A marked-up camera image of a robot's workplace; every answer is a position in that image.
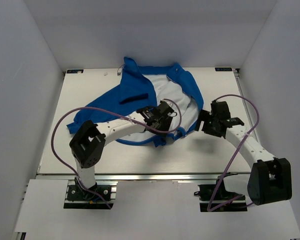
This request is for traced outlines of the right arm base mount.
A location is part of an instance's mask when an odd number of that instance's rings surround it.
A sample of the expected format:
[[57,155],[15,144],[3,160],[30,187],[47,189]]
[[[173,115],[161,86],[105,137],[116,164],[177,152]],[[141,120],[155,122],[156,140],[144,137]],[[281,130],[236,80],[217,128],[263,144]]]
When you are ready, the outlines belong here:
[[[208,205],[213,196],[213,192],[218,182],[218,176],[215,174],[194,174],[193,179],[197,183],[197,190],[193,193],[195,197],[199,199],[199,208],[201,213],[208,212]],[[228,192],[225,190],[223,184],[218,188],[210,208],[214,208],[217,205],[223,204],[226,201],[235,198],[230,203],[222,205],[213,213],[231,213],[231,212],[247,212],[247,201],[244,195],[240,195],[234,192]]]

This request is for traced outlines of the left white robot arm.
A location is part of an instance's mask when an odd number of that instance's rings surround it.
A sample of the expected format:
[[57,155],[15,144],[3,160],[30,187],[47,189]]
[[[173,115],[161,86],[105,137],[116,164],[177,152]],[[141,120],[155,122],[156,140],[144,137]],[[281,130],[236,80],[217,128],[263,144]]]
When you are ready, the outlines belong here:
[[167,102],[161,101],[157,107],[147,106],[115,120],[100,123],[85,121],[69,143],[76,162],[80,196],[86,200],[95,196],[95,165],[101,159],[106,145],[144,131],[165,134],[170,128],[174,112]]

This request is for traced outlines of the blue zip jacket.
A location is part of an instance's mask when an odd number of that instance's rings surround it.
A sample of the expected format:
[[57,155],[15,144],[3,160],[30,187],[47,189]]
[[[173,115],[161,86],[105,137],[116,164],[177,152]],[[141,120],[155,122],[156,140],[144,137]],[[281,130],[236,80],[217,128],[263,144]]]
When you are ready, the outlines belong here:
[[90,107],[127,116],[140,108],[157,106],[163,99],[174,101],[176,104],[172,108],[181,112],[181,116],[172,119],[170,129],[174,132],[167,135],[176,141],[195,129],[199,111],[204,107],[195,78],[178,63],[172,66],[139,66],[132,58],[125,57],[119,85],[90,102],[87,109],[80,110],[67,128],[70,134],[75,134],[87,120],[102,123],[116,119]]

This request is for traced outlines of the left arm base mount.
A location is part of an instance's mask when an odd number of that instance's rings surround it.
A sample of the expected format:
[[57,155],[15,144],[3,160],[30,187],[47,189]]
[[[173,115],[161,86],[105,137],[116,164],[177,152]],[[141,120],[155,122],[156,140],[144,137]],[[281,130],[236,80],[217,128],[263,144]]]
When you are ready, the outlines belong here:
[[113,187],[96,184],[90,191],[82,189],[77,183],[68,184],[64,199],[64,209],[110,210],[114,205]]

